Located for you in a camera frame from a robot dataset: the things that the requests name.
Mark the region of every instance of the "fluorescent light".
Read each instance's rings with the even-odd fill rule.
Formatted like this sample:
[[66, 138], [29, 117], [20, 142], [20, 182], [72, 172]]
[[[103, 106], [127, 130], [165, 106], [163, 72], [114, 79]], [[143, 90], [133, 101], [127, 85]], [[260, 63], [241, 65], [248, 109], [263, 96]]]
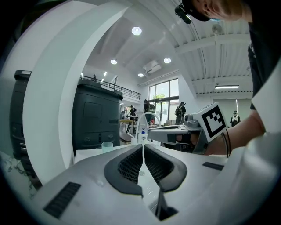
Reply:
[[115, 59], [110, 60], [110, 62], [111, 62], [113, 65], [117, 64], [117, 61], [116, 61]]
[[216, 86], [215, 89], [239, 88], [239, 85]]
[[170, 58], [165, 58], [164, 59], [164, 63], [170, 63], [171, 62], [171, 59]]
[[140, 35], [141, 34], [141, 28], [138, 26], [135, 26], [132, 28], [133, 35]]

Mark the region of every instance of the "wire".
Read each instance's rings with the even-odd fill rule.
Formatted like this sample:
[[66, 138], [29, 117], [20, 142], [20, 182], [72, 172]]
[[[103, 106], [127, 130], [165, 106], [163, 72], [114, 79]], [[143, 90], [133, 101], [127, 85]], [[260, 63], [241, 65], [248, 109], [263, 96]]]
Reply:
[[221, 135], [222, 135], [222, 137], [223, 137], [223, 142], [224, 142], [225, 149], [226, 149], [226, 151], [227, 151], [227, 158], [228, 158], [228, 152], [229, 152], [229, 151], [228, 151], [227, 139], [226, 139], [224, 133], [222, 133]]
[[227, 131], [227, 137], [228, 137], [228, 143], [229, 143], [229, 155], [231, 154], [231, 143], [230, 143], [230, 138], [229, 138], [229, 134]]

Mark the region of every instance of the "green foliage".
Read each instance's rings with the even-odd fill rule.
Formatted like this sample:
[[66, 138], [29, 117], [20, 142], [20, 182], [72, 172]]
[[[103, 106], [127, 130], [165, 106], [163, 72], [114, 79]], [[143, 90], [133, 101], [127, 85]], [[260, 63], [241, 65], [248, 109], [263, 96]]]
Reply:
[[165, 94], [157, 94], [156, 97], [155, 95], [153, 96], [153, 99], [159, 99], [159, 98], [164, 98]]

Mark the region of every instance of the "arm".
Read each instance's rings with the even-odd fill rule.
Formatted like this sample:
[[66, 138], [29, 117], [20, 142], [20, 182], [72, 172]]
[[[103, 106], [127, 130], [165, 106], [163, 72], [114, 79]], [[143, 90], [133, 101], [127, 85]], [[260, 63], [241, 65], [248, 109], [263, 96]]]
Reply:
[[[262, 120], [256, 110], [251, 110], [250, 116], [228, 129], [229, 139], [231, 141], [231, 150], [246, 146], [250, 140], [263, 135], [265, 128]], [[225, 146], [221, 136], [214, 139], [207, 148], [205, 155], [225, 155]]]

